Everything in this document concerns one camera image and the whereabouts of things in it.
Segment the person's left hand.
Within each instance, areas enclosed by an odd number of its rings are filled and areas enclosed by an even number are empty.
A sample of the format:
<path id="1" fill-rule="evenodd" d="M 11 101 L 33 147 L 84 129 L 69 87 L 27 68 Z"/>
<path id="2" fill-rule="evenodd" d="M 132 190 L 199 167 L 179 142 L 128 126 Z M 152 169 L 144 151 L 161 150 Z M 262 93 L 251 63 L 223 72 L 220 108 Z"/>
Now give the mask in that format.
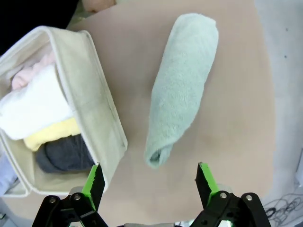
<path id="1" fill-rule="evenodd" d="M 116 4 L 115 0 L 82 0 L 84 9 L 87 12 L 97 13 Z"/>

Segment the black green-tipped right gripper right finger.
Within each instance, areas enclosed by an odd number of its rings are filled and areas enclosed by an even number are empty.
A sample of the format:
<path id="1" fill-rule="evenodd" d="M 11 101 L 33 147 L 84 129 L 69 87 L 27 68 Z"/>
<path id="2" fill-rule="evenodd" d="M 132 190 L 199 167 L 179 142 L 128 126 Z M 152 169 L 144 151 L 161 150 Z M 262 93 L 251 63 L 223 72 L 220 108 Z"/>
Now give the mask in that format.
<path id="1" fill-rule="evenodd" d="M 220 191 L 207 163 L 198 164 L 196 185 L 203 210 L 191 226 L 218 227 L 222 221 L 228 221 L 232 227 L 270 226 L 260 198 L 253 192 L 237 197 Z"/>

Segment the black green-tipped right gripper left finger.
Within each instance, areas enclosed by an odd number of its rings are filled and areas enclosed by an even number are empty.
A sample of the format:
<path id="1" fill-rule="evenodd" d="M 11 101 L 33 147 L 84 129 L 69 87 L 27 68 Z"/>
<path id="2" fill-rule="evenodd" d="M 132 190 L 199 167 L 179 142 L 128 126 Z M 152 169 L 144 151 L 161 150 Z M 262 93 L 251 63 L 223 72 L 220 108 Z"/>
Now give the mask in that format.
<path id="1" fill-rule="evenodd" d="M 98 214 L 105 180 L 100 165 L 93 165 L 81 192 L 68 195 L 46 196 L 32 224 L 34 227 L 69 227 L 80 222 L 83 227 L 106 227 L 107 224 Z"/>

